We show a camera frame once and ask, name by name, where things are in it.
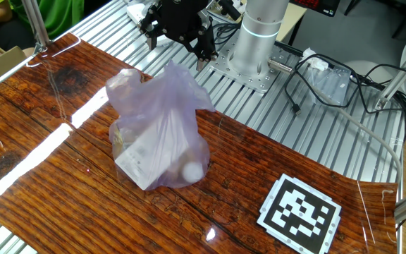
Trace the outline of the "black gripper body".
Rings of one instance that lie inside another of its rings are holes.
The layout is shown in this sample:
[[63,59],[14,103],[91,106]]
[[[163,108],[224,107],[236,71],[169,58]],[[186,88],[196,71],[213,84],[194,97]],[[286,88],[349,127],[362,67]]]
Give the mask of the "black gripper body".
[[209,18],[202,12],[208,3],[208,0],[162,0],[161,24],[165,36],[179,42],[180,38],[191,41],[203,35],[209,28]]

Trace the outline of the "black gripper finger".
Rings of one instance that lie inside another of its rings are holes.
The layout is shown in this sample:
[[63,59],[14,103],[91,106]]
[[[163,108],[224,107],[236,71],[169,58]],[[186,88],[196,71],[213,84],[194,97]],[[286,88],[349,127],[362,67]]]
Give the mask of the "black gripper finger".
[[155,49],[158,37],[167,34],[162,18],[163,4],[154,2],[148,9],[145,17],[139,22],[140,32],[147,38],[149,49]]
[[209,27],[202,26],[199,29],[194,29],[187,34],[189,43],[197,40],[195,46],[190,45],[188,49],[197,58],[197,71],[201,71],[206,63],[217,59],[218,53],[216,52],[216,45],[214,40],[213,25],[210,24]]

